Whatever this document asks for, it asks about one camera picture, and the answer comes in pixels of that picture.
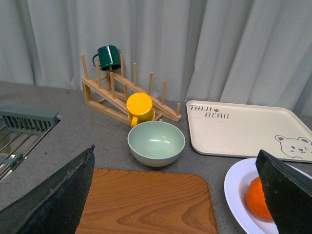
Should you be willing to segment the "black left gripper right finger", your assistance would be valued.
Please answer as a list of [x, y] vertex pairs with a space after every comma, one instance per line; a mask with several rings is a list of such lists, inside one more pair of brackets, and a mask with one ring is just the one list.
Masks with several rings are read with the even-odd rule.
[[280, 234], [312, 232], [312, 179], [264, 150], [256, 159], [268, 209]]

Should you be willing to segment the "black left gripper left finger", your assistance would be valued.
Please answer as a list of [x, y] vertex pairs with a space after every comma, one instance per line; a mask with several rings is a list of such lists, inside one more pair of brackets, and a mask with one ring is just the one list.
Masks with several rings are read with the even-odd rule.
[[94, 146], [0, 212], [2, 234], [73, 234], [90, 191]]

